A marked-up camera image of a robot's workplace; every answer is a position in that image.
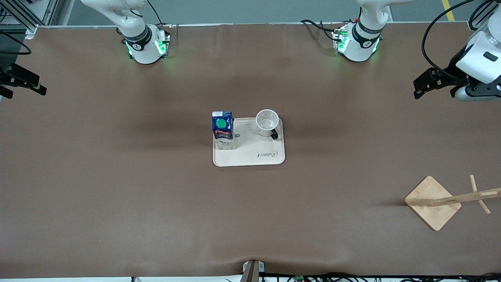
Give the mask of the white smiley mug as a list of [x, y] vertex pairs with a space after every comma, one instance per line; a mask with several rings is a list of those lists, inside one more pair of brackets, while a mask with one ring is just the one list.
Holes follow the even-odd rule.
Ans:
[[278, 140], [277, 127], [279, 125], [278, 114], [270, 109], [261, 110], [255, 118], [258, 134]]

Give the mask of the blue milk carton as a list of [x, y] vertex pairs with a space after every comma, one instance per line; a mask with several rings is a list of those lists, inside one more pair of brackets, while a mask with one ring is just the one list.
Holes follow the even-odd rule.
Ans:
[[231, 111], [212, 112], [212, 131], [217, 150], [235, 150], [235, 134]]

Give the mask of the wooden cup hanging rack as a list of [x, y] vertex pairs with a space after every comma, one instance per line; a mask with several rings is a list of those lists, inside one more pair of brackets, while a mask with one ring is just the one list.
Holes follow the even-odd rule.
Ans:
[[474, 175], [470, 175], [469, 180], [472, 192], [453, 196], [435, 178], [428, 175], [403, 200], [431, 230], [439, 231], [460, 210], [462, 203], [477, 202], [490, 214], [483, 200], [501, 197], [501, 187], [479, 191]]

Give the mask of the cream rabbit print tray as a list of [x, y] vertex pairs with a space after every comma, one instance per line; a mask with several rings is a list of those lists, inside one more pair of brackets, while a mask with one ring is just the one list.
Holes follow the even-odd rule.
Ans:
[[218, 167], [279, 165], [286, 159], [283, 123], [279, 119], [278, 139], [258, 133], [254, 117], [236, 118], [233, 122], [236, 137], [234, 150], [218, 149], [213, 139], [213, 163]]

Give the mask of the metal table edge bracket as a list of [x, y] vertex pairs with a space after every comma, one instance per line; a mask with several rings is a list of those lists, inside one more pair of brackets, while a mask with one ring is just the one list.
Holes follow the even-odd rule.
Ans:
[[265, 282], [265, 263], [260, 260], [248, 260], [243, 264], [240, 282]]

